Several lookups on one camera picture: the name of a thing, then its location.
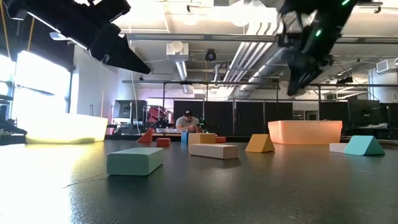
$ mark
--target translucent orange bin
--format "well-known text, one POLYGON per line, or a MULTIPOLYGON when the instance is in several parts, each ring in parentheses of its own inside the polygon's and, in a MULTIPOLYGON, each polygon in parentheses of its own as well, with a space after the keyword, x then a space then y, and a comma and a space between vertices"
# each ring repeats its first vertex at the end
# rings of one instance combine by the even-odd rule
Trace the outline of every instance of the translucent orange bin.
POLYGON ((339 143, 342 127, 342 121, 268 122, 271 141, 277 144, 339 143))

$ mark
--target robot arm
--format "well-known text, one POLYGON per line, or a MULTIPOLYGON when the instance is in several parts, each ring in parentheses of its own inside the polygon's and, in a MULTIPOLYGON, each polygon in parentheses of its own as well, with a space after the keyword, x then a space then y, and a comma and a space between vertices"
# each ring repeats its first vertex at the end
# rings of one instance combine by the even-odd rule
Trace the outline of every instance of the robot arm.
POLYGON ((70 39, 98 61, 148 74, 150 68, 130 49, 127 37, 112 22, 130 11, 126 0, 88 0, 89 6, 74 0, 3 0, 9 17, 23 20, 27 14, 51 27, 53 39, 70 39))
POLYGON ((284 32, 277 36, 279 47, 289 49, 284 57, 290 68, 289 96, 310 84, 323 72, 324 67, 333 65, 330 52, 359 2, 371 0, 285 0, 279 9, 281 18, 289 12, 295 12, 302 26, 301 32, 287 33, 284 23, 284 32), (301 15, 315 11, 312 23, 304 27, 301 15))

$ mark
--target red block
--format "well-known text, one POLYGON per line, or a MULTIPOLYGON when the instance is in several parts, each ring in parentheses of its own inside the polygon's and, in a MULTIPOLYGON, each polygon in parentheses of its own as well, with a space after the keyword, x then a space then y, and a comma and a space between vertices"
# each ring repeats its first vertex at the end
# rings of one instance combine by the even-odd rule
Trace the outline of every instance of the red block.
POLYGON ((216 137, 216 143, 226 143, 226 137, 216 137))
POLYGON ((169 138, 158 138, 156 139, 156 147, 158 146, 169 146, 171 140, 169 138))
POLYGON ((137 140, 138 143, 151 143, 152 142, 152 134, 154 130, 150 128, 141 138, 137 140))

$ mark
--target orange triangular block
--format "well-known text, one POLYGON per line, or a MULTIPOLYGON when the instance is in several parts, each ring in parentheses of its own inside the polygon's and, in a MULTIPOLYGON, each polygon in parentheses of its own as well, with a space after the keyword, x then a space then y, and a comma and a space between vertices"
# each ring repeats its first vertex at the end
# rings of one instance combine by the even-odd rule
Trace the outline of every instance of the orange triangular block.
POLYGON ((268 134, 253 134, 246 152, 271 152, 275 151, 274 144, 268 134))
POLYGON ((154 130, 150 128, 141 138, 137 140, 138 143, 151 143, 154 130))

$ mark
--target black cap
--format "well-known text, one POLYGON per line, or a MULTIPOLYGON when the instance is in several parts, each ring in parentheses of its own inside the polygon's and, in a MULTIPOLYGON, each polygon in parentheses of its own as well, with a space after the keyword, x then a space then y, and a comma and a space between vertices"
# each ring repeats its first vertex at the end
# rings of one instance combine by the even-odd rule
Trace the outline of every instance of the black cap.
POLYGON ((184 116, 192 116, 192 111, 191 110, 186 110, 184 113, 184 116))

